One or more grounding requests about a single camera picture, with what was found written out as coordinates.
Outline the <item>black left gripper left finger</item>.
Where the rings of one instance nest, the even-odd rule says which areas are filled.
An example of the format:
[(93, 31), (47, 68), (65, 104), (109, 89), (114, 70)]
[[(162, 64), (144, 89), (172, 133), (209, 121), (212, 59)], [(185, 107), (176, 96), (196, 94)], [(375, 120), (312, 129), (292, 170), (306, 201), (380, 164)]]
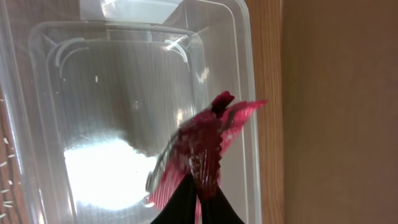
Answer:
[(196, 204), (197, 189), (192, 175), (188, 174), (151, 224), (194, 224)]

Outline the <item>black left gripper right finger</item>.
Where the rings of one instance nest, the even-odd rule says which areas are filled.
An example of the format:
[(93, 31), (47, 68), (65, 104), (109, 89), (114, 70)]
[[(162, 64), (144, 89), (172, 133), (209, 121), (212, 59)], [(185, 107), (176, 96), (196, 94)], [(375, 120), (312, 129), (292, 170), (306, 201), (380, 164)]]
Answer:
[(219, 187), (211, 197), (200, 197), (200, 204), (202, 224), (244, 224)]

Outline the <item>red snack wrapper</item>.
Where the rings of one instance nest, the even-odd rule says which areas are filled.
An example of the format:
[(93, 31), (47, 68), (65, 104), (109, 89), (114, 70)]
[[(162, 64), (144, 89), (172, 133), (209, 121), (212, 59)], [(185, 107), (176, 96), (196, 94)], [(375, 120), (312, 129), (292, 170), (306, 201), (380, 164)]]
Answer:
[(200, 197), (211, 197), (220, 181), (222, 154), (267, 100), (234, 102), (224, 91), (171, 135), (148, 173), (148, 201), (161, 212), (183, 178), (191, 174), (197, 189), (195, 223), (202, 221)]

